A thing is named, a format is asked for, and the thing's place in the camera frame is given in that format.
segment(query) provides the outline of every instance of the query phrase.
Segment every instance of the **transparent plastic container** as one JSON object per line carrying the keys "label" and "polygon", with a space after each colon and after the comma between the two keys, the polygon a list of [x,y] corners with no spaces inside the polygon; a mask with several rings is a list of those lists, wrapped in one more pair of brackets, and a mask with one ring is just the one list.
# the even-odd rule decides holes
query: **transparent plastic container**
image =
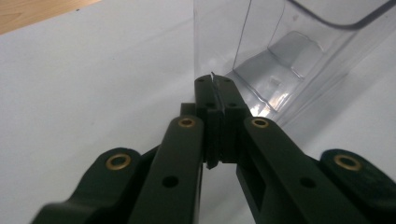
{"label": "transparent plastic container", "polygon": [[232,78],[253,116],[284,125],[393,32],[395,5],[194,0],[195,77]]}

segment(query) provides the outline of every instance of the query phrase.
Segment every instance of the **mounting hole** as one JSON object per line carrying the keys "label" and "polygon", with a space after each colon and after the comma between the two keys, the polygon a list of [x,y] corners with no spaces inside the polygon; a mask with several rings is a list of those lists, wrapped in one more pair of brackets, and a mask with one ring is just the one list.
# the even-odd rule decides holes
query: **mounting hole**
{"label": "mounting hole", "polygon": [[109,170],[121,170],[131,163],[131,157],[124,153],[111,156],[106,161],[106,167]]}
{"label": "mounting hole", "polygon": [[195,125],[195,121],[193,119],[180,119],[178,125],[183,128],[190,128]]}
{"label": "mounting hole", "polygon": [[265,119],[253,119],[251,123],[258,128],[266,128],[270,125]]}
{"label": "mounting hole", "polygon": [[166,188],[174,188],[178,184],[178,179],[174,175],[169,175],[163,179],[163,186]]}
{"label": "mounting hole", "polygon": [[303,185],[304,187],[309,188],[309,189],[314,189],[317,186],[315,181],[313,181],[311,178],[308,178],[308,177],[301,178],[300,183],[301,183],[301,185]]}
{"label": "mounting hole", "polygon": [[361,169],[361,163],[348,155],[336,155],[334,157],[334,161],[337,165],[350,171],[359,171]]}

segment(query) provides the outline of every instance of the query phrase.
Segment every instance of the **white surface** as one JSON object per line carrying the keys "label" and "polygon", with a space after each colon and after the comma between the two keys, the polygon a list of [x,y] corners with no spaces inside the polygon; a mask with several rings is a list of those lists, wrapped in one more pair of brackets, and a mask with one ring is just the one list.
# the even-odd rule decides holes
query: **white surface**
{"label": "white surface", "polygon": [[[359,152],[396,179],[396,34],[286,127],[315,158]],[[161,143],[193,102],[192,1],[103,1],[0,35],[0,223],[65,200],[101,153]],[[234,166],[205,170],[200,223],[252,223]]]}

